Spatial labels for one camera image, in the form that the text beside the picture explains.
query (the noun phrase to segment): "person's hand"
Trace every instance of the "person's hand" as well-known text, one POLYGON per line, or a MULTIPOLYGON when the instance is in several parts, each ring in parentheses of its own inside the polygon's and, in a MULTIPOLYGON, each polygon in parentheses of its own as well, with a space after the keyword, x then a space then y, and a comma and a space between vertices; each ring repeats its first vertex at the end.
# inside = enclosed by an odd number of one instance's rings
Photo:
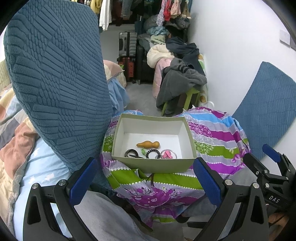
POLYGON ((289 217, 284 215, 283 213, 274 213, 269 216, 268 222, 276 222, 274 225, 278 225, 278 227, 269 235, 269 241, 275 240, 275 238, 280 234, 280 232, 283 230, 288 221, 289 217))

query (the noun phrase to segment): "yellow shirt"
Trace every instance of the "yellow shirt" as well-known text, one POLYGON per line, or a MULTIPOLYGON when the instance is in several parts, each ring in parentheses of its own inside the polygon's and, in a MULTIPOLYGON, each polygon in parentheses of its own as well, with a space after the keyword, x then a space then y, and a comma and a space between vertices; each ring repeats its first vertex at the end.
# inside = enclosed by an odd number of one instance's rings
POLYGON ((94 13, 100 13, 103 0, 91 0, 90 7, 94 13))

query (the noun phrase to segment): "brown gourd figurine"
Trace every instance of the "brown gourd figurine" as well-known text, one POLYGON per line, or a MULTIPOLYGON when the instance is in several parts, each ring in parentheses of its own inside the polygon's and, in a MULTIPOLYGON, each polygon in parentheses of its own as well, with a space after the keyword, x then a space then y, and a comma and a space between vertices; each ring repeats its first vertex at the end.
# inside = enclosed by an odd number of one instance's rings
POLYGON ((137 147, 142 147, 142 148, 145 148, 145 149, 150 149, 150 148, 159 148, 159 142, 158 141, 155 141, 155 142, 151 142, 151 141, 144 141, 144 142, 141 142, 141 143, 138 143, 137 144, 137 147))

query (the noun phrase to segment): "silver bangle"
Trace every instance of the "silver bangle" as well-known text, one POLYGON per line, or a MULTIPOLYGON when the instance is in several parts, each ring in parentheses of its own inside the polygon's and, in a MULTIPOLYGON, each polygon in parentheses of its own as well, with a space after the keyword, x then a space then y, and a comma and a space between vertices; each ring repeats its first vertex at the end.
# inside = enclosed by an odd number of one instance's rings
POLYGON ((160 158, 161 158, 161 159, 170 159, 170 158, 163 158, 163 153, 164 153, 165 151, 167 151, 167 150, 170 151, 171 153, 173 153, 173 154, 175 155, 175 157, 176 157, 175 159, 177 159, 177 154, 176 154, 174 151, 172 151, 171 149, 164 149, 164 150, 162 150, 161 153, 160 153, 160 158))

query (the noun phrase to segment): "green stool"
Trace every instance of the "green stool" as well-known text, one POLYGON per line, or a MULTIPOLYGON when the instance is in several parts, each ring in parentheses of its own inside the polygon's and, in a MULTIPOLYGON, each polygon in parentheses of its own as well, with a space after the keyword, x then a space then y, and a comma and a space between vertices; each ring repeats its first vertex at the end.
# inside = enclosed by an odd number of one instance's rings
MULTIPOLYGON (((190 101, 191 101, 191 98, 192 98, 192 95, 193 95, 193 94, 197 94, 197 96, 196 96, 196 100, 195 100, 195 103, 194 103, 194 106, 197 105, 197 103, 198 103, 198 96, 199 96, 199 93, 200 93, 200 91, 198 91, 198 90, 195 89, 195 88, 191 88, 189 91, 186 92, 187 98, 186 98, 186 100, 185 100, 185 104, 184 104, 184 107, 183 107, 184 110, 188 110, 188 108, 189 108, 189 104, 190 104, 190 101)), ((163 110, 162 110, 162 112, 161 112, 161 116, 163 116, 163 114, 165 113, 165 109, 166 109, 167 105, 168 105, 168 102, 166 102, 166 103, 163 105, 163 110)))

